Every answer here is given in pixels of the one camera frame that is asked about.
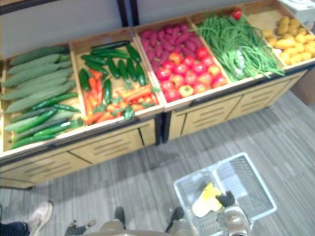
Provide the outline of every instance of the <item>tomato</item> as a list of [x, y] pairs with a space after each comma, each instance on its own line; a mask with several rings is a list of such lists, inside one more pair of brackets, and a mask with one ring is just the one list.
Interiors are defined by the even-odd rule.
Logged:
[[217, 65], [211, 65], [208, 68], [208, 72], [212, 74], [213, 77], [218, 77], [221, 75], [221, 69]]
[[198, 82], [198, 77], [192, 71], [188, 71], [185, 76], [185, 83], [190, 86], [194, 86]]
[[163, 81], [161, 82], [161, 89], [163, 92], [169, 91], [170, 89], [174, 89], [175, 85], [171, 81]]
[[223, 85], [227, 85], [227, 80], [223, 76], [216, 77], [211, 83], [212, 88], [221, 87]]
[[157, 71], [157, 79], [160, 81], [167, 81], [171, 76], [172, 72], [169, 69], [160, 69]]
[[174, 74], [185, 76], [187, 74], [188, 68], [185, 64], [178, 64], [174, 67]]
[[182, 55], [180, 53], [171, 53], [168, 56], [169, 60], [172, 60], [173, 62], [175, 62], [175, 64], [179, 64], [182, 61]]
[[172, 60], [167, 60], [166, 62], [163, 63], [162, 67], [164, 69], [169, 69], [170, 71], [173, 72], [174, 67], [175, 67], [175, 62], [173, 62]]
[[179, 87], [185, 84], [185, 79], [181, 75], [174, 75], [171, 77], [171, 81], [175, 84], [176, 89], [179, 89]]
[[194, 63], [195, 63], [195, 59], [191, 56], [186, 56], [182, 60], [182, 64], [185, 64], [188, 69], [191, 69]]
[[207, 68], [210, 65], [215, 65], [215, 61], [213, 60], [212, 56], [207, 56], [204, 59], [201, 60], [201, 63], [204, 64]]
[[204, 91], [207, 91], [207, 88], [202, 82], [197, 82], [193, 87], [193, 93], [202, 93]]
[[173, 102], [180, 99], [180, 94], [176, 89], [170, 89], [169, 91], [164, 93], [164, 96], [167, 102]]
[[209, 55], [208, 49], [206, 47], [200, 47], [196, 50], [196, 57], [199, 60], [204, 59], [205, 57], [207, 57]]
[[196, 63], [192, 66], [192, 71], [197, 75], [201, 75], [207, 71], [207, 68], [202, 63]]
[[198, 77], [198, 81], [203, 83], [206, 87], [210, 87], [213, 76], [209, 72], [205, 72]]

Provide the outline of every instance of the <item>plastic shopping basket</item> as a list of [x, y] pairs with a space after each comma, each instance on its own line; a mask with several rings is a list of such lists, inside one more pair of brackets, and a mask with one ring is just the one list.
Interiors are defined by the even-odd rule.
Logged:
[[244, 152], [237, 154], [174, 182], [176, 194], [186, 217], [196, 227], [199, 236], [226, 235], [226, 228], [220, 220], [222, 210], [210, 211], [206, 216], [198, 218], [191, 209], [209, 182], [222, 193], [228, 190], [233, 193], [237, 205], [245, 212], [251, 227], [256, 220], [277, 209], [248, 155]]

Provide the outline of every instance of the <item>striped carpet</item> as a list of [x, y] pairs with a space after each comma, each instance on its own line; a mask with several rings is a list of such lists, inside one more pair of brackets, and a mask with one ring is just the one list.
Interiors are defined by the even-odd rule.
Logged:
[[315, 109], [291, 92], [257, 113], [147, 147], [36, 186], [0, 190], [3, 221], [26, 220], [46, 199], [55, 203], [43, 236], [62, 236], [77, 219], [99, 230], [115, 207], [126, 211], [130, 229], [163, 230], [179, 204], [173, 181], [240, 152], [261, 173], [278, 210], [256, 222], [255, 236], [313, 236], [315, 232]]

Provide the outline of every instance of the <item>person's foot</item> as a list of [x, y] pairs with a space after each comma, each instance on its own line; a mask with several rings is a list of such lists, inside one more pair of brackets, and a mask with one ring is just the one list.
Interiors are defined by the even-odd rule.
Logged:
[[54, 205], [51, 201], [43, 202], [31, 215], [28, 225], [30, 236], [38, 236], [39, 231], [47, 224], [53, 214]]
[[184, 217], [184, 215], [185, 215], [185, 214], [184, 214], [184, 210], [182, 209], [182, 207], [181, 207], [181, 206], [177, 207], [177, 208], [174, 210], [174, 212], [173, 212], [173, 214], [172, 214], [172, 216], [171, 216], [169, 225], [167, 226], [165, 232], [168, 233], [168, 231], [170, 230], [170, 228], [171, 228], [172, 225], [173, 225], [174, 220], [180, 220], [180, 219], [182, 219], [182, 218]]
[[125, 212], [121, 206], [117, 207], [115, 210], [115, 219], [120, 220], [124, 226], [124, 229], [126, 229]]

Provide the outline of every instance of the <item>white appliance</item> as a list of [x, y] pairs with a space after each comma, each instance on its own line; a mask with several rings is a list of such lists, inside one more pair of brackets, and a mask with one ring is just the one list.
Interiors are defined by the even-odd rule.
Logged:
[[315, 2], [312, 0], [280, 0], [309, 30], [315, 22]]

